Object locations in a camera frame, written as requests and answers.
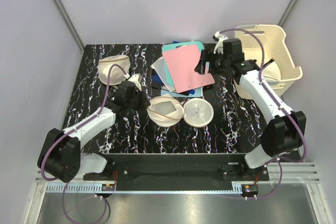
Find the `mesh laundry bag with glasses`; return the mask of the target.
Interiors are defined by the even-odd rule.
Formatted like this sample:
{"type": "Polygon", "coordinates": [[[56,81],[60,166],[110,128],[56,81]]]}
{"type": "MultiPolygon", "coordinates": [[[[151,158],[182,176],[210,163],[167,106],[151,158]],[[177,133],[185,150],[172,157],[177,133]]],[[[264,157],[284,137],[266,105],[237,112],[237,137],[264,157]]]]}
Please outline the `mesh laundry bag with glasses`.
{"type": "Polygon", "coordinates": [[[202,98],[181,103],[169,94],[155,97],[147,107],[149,118],[160,127],[170,127],[184,120],[192,127],[207,126],[214,117],[212,105],[202,98]]]}

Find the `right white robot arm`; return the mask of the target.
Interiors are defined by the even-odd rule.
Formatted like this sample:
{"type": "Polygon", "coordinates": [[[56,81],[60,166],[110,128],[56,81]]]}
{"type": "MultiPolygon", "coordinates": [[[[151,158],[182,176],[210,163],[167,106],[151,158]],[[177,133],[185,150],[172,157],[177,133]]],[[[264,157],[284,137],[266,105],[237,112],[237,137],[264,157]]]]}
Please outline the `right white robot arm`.
{"type": "Polygon", "coordinates": [[[270,87],[262,76],[261,67],[253,59],[245,59],[241,41],[222,41],[221,52],[204,49],[195,67],[199,74],[226,74],[245,89],[262,112],[267,126],[260,144],[244,156],[238,167],[239,176],[250,180],[257,169],[281,158],[300,147],[306,148],[304,137],[307,118],[301,111],[294,111],[270,87]]]}

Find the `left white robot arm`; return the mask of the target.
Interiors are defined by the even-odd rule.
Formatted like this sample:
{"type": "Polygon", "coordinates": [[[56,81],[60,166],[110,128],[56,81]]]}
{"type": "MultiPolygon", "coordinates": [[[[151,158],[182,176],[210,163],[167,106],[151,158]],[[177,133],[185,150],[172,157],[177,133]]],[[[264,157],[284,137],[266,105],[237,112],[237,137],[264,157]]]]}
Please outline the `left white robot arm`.
{"type": "Polygon", "coordinates": [[[149,105],[138,81],[122,81],[114,97],[111,100],[105,97],[102,105],[91,115],[63,130],[51,129],[37,162],[42,178],[46,181],[58,179],[64,183],[77,175],[109,179],[113,175],[113,161],[103,154],[82,153],[82,147],[112,127],[122,112],[145,109],[149,105]]]}

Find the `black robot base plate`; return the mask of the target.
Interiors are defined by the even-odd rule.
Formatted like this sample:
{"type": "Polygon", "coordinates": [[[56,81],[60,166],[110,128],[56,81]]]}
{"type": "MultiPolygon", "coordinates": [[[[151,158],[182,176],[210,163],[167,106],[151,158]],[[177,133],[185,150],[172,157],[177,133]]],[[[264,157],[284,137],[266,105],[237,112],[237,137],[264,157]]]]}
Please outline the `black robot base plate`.
{"type": "Polygon", "coordinates": [[[117,184],[127,183],[130,185],[157,185],[157,184],[177,184],[177,185],[203,185],[205,188],[215,187],[219,188],[221,184],[229,184],[232,182],[226,182],[222,178],[213,177],[223,165],[228,163],[237,163],[238,168],[236,172],[240,175],[250,175],[252,172],[259,170],[251,170],[249,172],[242,172],[240,163],[244,159],[243,154],[107,154],[106,157],[113,161],[113,172],[118,168],[125,168],[126,165],[145,164],[149,163],[147,168],[154,169],[157,173],[161,168],[163,173],[169,172],[181,172],[183,168],[181,165],[186,165],[187,174],[189,175],[192,170],[205,172],[205,175],[195,178],[144,178],[140,177],[130,182],[117,181],[117,184]]]}

